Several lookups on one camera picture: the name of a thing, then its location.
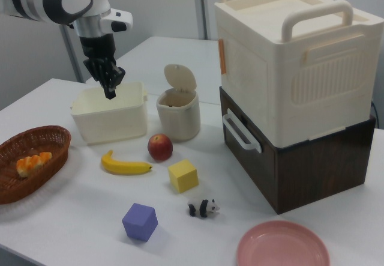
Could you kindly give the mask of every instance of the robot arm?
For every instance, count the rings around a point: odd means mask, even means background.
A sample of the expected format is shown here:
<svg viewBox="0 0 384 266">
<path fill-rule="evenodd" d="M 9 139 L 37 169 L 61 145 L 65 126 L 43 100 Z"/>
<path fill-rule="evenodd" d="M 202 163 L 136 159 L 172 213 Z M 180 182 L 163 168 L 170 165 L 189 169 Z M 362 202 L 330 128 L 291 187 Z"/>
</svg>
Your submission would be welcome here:
<svg viewBox="0 0 384 266">
<path fill-rule="evenodd" d="M 131 29 L 131 13 L 111 9 L 108 0 L 0 0 L 0 13 L 70 25 L 88 57 L 86 68 L 100 82 L 107 98 L 116 96 L 115 88 L 125 71 L 116 66 L 113 57 L 113 33 Z"/>
</svg>

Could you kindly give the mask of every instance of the panda figurine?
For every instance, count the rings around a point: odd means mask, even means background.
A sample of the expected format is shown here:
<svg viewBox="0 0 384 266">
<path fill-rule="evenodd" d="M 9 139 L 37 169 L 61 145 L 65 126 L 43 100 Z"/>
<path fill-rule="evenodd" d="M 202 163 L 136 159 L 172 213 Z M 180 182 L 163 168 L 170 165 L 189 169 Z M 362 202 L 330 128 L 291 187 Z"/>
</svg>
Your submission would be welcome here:
<svg viewBox="0 0 384 266">
<path fill-rule="evenodd" d="M 207 213 L 215 213 L 220 208 L 215 203 L 215 200 L 201 200 L 201 199 L 191 199 L 188 201 L 188 206 L 190 207 L 190 215 L 196 216 L 196 210 L 199 211 L 200 216 L 203 218 L 207 217 Z"/>
</svg>

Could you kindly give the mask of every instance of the storage box lid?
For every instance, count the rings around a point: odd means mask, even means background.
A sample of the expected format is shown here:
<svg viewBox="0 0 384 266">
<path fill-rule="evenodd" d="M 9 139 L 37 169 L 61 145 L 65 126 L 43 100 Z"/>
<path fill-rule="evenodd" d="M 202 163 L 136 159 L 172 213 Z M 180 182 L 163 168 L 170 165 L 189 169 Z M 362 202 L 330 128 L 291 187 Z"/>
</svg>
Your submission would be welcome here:
<svg viewBox="0 0 384 266">
<path fill-rule="evenodd" d="M 343 0 L 221 0 L 215 6 L 232 17 L 225 21 L 221 16 L 218 19 L 218 25 L 226 27 L 231 34 L 242 35 L 235 23 L 237 20 L 274 43 L 288 42 L 292 35 L 298 37 L 383 22 Z M 375 32 L 381 35 L 381 26 Z"/>
<path fill-rule="evenodd" d="M 192 92 L 196 89 L 196 80 L 190 69 L 183 65 L 169 64 L 164 68 L 168 83 L 180 92 Z"/>
</svg>

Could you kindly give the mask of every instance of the wicker basket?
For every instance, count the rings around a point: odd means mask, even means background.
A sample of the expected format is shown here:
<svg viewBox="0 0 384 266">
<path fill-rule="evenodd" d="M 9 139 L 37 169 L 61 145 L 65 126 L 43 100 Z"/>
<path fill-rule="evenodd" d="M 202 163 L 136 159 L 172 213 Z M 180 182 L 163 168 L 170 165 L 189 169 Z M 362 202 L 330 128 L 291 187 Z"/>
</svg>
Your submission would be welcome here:
<svg viewBox="0 0 384 266">
<path fill-rule="evenodd" d="M 67 161 L 70 142 L 67 129 L 50 125 L 27 130 L 0 145 L 0 204 L 28 196 L 54 176 Z M 29 177 L 20 177 L 18 159 L 40 152 L 51 152 L 52 158 Z"/>
</svg>

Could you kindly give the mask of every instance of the plastic plate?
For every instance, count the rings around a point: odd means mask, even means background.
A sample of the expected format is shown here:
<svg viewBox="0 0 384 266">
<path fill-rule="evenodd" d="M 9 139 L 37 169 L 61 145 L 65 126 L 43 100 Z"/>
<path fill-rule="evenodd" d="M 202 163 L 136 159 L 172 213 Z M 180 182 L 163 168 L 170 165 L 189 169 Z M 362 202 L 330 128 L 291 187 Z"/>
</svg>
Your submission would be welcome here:
<svg viewBox="0 0 384 266">
<path fill-rule="evenodd" d="M 241 238 L 238 266 L 329 266 L 321 239 L 292 222 L 270 221 L 251 228 Z"/>
</svg>

